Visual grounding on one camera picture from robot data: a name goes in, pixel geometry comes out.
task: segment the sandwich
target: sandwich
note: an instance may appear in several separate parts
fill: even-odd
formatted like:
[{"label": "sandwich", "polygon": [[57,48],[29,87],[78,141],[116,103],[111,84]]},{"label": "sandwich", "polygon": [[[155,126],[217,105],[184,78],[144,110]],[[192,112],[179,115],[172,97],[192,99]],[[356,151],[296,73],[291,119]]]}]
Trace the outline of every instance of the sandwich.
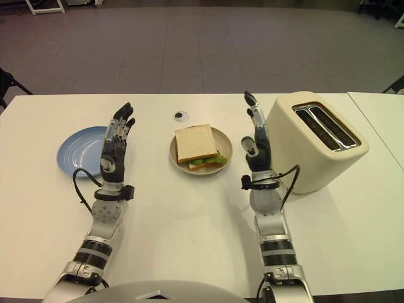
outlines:
[{"label": "sandwich", "polygon": [[189,170],[197,170],[215,163],[226,163],[219,153],[209,124],[175,131],[178,163],[187,163]]}]

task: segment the toaster slot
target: toaster slot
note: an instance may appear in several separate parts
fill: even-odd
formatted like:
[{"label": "toaster slot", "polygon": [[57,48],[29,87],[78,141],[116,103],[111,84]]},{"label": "toaster slot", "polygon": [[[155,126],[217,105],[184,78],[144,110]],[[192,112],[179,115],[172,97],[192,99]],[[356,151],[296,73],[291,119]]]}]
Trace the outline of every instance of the toaster slot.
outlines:
[{"label": "toaster slot", "polygon": [[336,138],[345,146],[356,146],[355,141],[349,137],[349,135],[335,123],[334,120],[331,119],[329,115],[327,115],[322,109],[319,107],[312,107],[310,111],[323,123],[323,125],[331,131]]},{"label": "toaster slot", "polygon": [[301,104],[292,109],[330,150],[340,152],[360,145],[352,132],[321,104]]},{"label": "toaster slot", "polygon": [[338,143],[309,115],[305,110],[296,110],[296,114],[309,126],[314,134],[330,149],[337,150],[340,148]]}]

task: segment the chair leg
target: chair leg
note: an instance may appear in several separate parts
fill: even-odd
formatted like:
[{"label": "chair leg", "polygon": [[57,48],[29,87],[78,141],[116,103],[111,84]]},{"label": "chair leg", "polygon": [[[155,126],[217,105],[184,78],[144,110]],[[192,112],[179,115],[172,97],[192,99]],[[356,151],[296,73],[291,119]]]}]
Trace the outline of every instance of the chair leg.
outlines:
[{"label": "chair leg", "polygon": [[20,82],[18,82],[17,80],[14,79],[14,84],[16,86],[18,86],[19,88],[21,88],[27,95],[33,95],[32,92],[30,92],[25,86],[23,86]]},{"label": "chair leg", "polygon": [[4,109],[7,107],[7,103],[4,101],[3,97],[0,98],[0,105],[4,107]]}]

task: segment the black cable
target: black cable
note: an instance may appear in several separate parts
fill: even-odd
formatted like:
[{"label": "black cable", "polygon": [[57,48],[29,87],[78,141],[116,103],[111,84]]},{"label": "black cable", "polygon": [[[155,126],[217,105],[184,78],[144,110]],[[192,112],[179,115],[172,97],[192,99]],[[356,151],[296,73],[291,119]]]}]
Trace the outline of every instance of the black cable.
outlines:
[{"label": "black cable", "polygon": [[288,171],[287,171],[286,173],[284,173],[284,174],[283,174],[283,173],[280,173],[279,175],[276,175],[276,176],[274,176],[274,177],[268,177],[268,178],[264,178],[264,179],[260,179],[260,180],[255,180],[255,181],[252,181],[250,184],[255,184],[255,183],[262,182],[262,181],[266,181],[266,180],[277,180],[277,179],[280,179],[280,178],[282,178],[282,177],[285,177],[286,175],[289,175],[289,174],[290,174],[291,172],[293,172],[294,170],[295,170],[295,176],[293,177],[292,183],[291,183],[291,185],[290,185],[288,191],[286,192],[285,197],[283,197],[282,202],[281,202],[281,205],[280,205],[280,209],[282,210],[282,208],[283,208],[283,206],[285,205],[285,202],[286,202],[286,200],[288,199],[290,193],[292,192],[293,187],[295,186],[295,183],[296,183],[297,178],[298,178],[298,176],[299,176],[299,172],[300,172],[300,166],[299,166],[299,165],[293,166],[290,170],[288,170]]},{"label": "black cable", "polygon": [[261,283],[259,284],[259,287],[258,287],[258,290],[257,290],[257,296],[255,297],[255,302],[256,302],[256,303],[258,303],[258,300],[259,300],[259,293],[260,293],[261,288],[262,288],[262,286],[263,286],[263,284],[264,284],[264,281],[265,281],[265,278],[263,278],[263,279],[261,280]]},{"label": "black cable", "polygon": [[277,180],[277,179],[280,179],[280,178],[282,178],[282,177],[285,177],[286,175],[289,175],[291,172],[293,172],[295,169],[296,169],[296,166],[298,166],[298,165],[295,165],[295,166],[293,166],[290,170],[288,170],[286,173],[280,173],[279,175],[276,175],[276,176],[274,176],[274,177],[268,177],[268,178],[264,178],[264,179],[260,179],[260,180],[255,180],[255,181],[251,181],[251,184],[255,184],[255,183],[258,183],[258,182],[262,182],[262,181],[266,181],[266,180]]},{"label": "black cable", "polygon": [[101,283],[102,283],[102,285],[103,285],[105,288],[108,288],[108,287],[109,287],[107,281],[105,281],[104,279],[101,280]]},{"label": "black cable", "polygon": [[84,173],[90,178],[90,180],[93,181],[93,183],[96,184],[98,187],[101,187],[102,184],[99,183],[99,182],[91,175],[91,173],[89,173],[89,172],[88,172],[87,170],[85,170],[85,169],[81,169],[81,168],[80,168],[80,169],[76,169],[76,170],[73,172],[74,188],[76,189],[77,195],[78,195],[79,198],[81,199],[80,203],[83,203],[83,204],[87,207],[87,210],[91,213],[90,205],[88,205],[86,199],[85,199],[85,198],[83,197],[83,195],[81,194],[80,190],[78,189],[77,183],[76,183],[76,176],[77,176],[77,173],[78,173],[78,172],[84,172]]},{"label": "black cable", "polygon": [[283,197],[282,203],[280,205],[280,210],[282,210],[283,206],[286,203],[286,200],[288,200],[288,197],[289,197],[290,193],[292,192],[293,187],[295,186],[296,180],[297,180],[297,178],[299,176],[300,166],[298,166],[298,165],[293,166],[292,169],[290,169],[289,172],[292,172],[294,170],[295,170],[295,176],[293,177],[293,180],[292,180],[292,183],[291,183],[291,185],[289,187],[289,190],[286,192],[286,195]]}]

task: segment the gray floor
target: gray floor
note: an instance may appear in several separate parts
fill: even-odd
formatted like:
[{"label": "gray floor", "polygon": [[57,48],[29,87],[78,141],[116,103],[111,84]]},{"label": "gray floor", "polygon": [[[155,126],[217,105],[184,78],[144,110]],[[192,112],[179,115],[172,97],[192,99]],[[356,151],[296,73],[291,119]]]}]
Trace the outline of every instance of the gray floor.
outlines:
[{"label": "gray floor", "polygon": [[1,17],[0,65],[35,94],[380,92],[404,73],[393,24],[296,8],[23,13]]}]

